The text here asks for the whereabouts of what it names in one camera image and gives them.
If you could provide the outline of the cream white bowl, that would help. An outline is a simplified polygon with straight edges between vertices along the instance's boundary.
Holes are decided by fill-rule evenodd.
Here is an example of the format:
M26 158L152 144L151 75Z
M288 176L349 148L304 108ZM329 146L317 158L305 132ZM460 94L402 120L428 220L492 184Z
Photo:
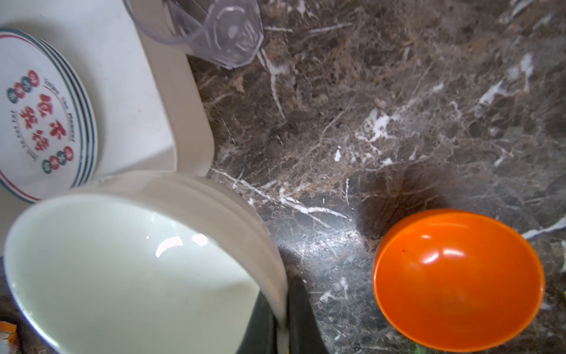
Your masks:
M4 270L58 353L236 353L259 292L289 351L278 247L207 178L134 171L38 202L10 227Z

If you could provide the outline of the clear cup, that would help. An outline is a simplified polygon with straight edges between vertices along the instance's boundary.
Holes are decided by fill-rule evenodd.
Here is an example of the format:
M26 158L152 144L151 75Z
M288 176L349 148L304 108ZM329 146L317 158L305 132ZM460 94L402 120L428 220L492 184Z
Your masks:
M124 5L149 38L225 69L251 63L264 41L256 1L138 0Z

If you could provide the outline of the white plate red green characters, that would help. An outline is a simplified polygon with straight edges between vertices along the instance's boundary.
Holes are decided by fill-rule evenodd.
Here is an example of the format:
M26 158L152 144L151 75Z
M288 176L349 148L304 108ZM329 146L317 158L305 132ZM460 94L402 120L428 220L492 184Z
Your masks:
M29 35L1 30L1 184L35 203L78 186L89 153L68 78Z

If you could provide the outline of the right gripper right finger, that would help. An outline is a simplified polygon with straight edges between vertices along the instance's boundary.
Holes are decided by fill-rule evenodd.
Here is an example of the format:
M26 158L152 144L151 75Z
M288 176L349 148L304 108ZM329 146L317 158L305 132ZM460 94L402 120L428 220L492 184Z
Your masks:
M328 354L301 277L289 280L288 324L290 354Z

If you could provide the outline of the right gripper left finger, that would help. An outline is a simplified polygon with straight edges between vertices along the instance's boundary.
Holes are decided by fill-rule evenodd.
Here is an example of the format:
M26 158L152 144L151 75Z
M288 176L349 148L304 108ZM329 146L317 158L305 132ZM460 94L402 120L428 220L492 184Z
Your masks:
M259 292L236 354L276 354L277 322L267 299Z

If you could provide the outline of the green rim Hao Wei plate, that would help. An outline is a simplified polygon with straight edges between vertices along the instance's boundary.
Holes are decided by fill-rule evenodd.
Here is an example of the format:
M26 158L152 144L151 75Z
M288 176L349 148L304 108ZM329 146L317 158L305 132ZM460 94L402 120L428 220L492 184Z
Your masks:
M98 157L98 147L99 147L99 140L98 140L98 132L97 132L97 124L94 115L94 111L92 109L91 100L88 97L88 92L85 89L81 79L79 78L78 74L76 73L75 69L70 65L68 60L59 53L51 44L48 44L46 41L35 37L35 39L41 44L41 46L60 64L63 68L64 72L66 72L66 77L70 79L73 87L73 91L78 97L79 106L80 106L80 117L85 123L85 130L87 132L87 154L86 154L86 167L85 167L85 175L82 178L80 184L85 184L91 180L94 175L96 166L97 166L97 157Z

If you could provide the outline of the orange bowl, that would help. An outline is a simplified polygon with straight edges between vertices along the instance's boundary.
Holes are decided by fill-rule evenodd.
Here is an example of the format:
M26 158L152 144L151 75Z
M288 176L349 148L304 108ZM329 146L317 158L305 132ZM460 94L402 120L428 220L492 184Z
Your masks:
M523 332L545 297L530 243L484 215L434 209L402 219L380 241L373 289L383 316L436 350L488 350Z

